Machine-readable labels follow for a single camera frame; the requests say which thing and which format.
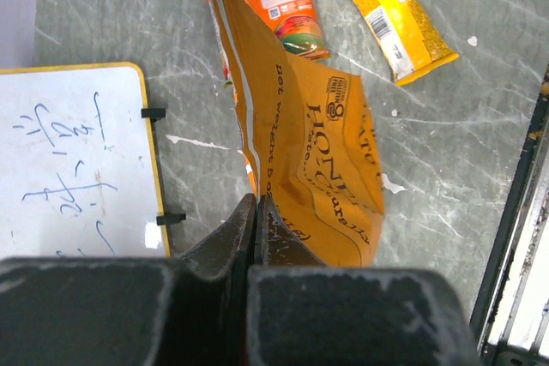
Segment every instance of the white debris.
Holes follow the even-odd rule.
[[[145,247],[147,249],[157,249],[162,243],[162,229],[154,222],[145,224]]]
[[[406,190],[404,186],[392,183],[386,173],[382,173],[381,178],[383,179],[383,187],[386,188],[389,192],[392,192],[393,195],[396,195],[398,192]]]
[[[215,145],[214,143],[207,143],[206,141],[197,141],[196,139],[187,139],[186,137],[179,137],[179,136],[174,136],[174,135],[166,135],[166,138],[167,140],[169,140],[171,143],[173,143],[174,145],[178,142],[178,141],[184,141],[184,142],[187,142],[187,143],[190,143],[191,145],[195,145],[195,146],[201,146],[201,147],[211,147],[213,149],[221,149],[221,150],[231,150],[229,149],[228,147],[224,147],[224,146],[218,146],[218,145]]]
[[[469,39],[467,39],[467,43],[469,43],[472,47],[477,47],[479,44],[479,40],[476,36],[471,36]]]

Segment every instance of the whiteboard yellow frame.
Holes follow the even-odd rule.
[[[143,101],[143,109],[148,108],[147,88],[145,86],[145,75],[139,66],[132,62],[116,62],[116,63],[90,63],[90,64],[67,64],[61,66],[43,66],[37,68],[18,68],[18,69],[0,69],[0,75],[10,75],[16,73],[35,73],[35,72],[63,72],[66,70],[83,70],[83,69],[104,69],[104,68],[132,68],[139,75],[139,84],[141,85],[141,97]],[[158,170],[158,162],[156,160],[156,149],[154,147],[153,125],[151,119],[146,118],[148,147],[151,152],[151,163],[153,165],[154,187],[156,188],[156,199],[158,201],[159,215],[164,214],[164,198],[160,188],[160,174]],[[162,241],[164,242],[164,250],[166,256],[171,256],[170,242],[166,226],[161,226]]]

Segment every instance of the crumpled orange bag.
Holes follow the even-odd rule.
[[[327,264],[369,265],[384,205],[360,77],[288,53],[244,0],[210,7],[256,194]]]

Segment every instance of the black metal bar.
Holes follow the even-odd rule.
[[[149,118],[152,122],[163,119],[166,117],[165,107],[146,107],[141,109],[141,117]]]
[[[415,270],[259,267],[250,365],[478,365],[457,295]]]
[[[162,216],[156,217],[156,225],[175,225],[179,222],[184,221],[185,219],[187,219],[186,213],[164,213]]]
[[[180,256],[185,266],[199,275],[201,282],[196,287],[203,292],[184,285],[174,296],[177,315],[172,315],[168,325],[178,332],[163,342],[160,355],[169,356],[159,358],[160,364],[175,364],[171,359],[184,359],[187,363],[183,364],[242,364],[246,276],[253,262],[255,218],[256,197],[246,195],[222,226]],[[215,324],[204,322],[203,316],[212,316]],[[200,323],[207,325],[209,331],[198,333],[196,325]],[[208,341],[208,349],[190,353],[181,344],[194,342],[200,348],[203,341]]]
[[[549,82],[549,69],[546,72],[544,82]],[[521,200],[525,194],[526,187],[528,186],[528,177],[532,168],[535,148],[540,137],[540,132],[545,127],[547,119],[547,108],[547,96],[544,94],[544,89],[542,87],[542,93],[538,96],[534,108],[526,139],[522,146],[521,157],[519,158],[516,167],[515,177],[510,187],[504,212],[492,246],[492,252],[488,258],[484,277],[480,284],[479,294],[474,305],[473,313],[471,314],[469,326],[473,330],[474,337],[478,343],[481,343],[481,340],[483,339],[482,335],[486,323],[493,321],[491,313],[492,298],[495,297],[496,301],[498,301],[501,297],[501,292],[503,291],[496,290],[498,275],[505,270],[504,253],[510,244],[511,233],[518,216]]]

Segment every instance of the black clip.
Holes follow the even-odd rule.
[[[156,217],[156,225],[158,226],[175,225],[179,222],[184,221],[185,219],[187,219],[186,213],[166,213],[162,216]]]
[[[163,119],[166,117],[166,108],[165,107],[148,107],[141,109],[141,117],[149,118],[151,122],[156,122],[157,120]]]

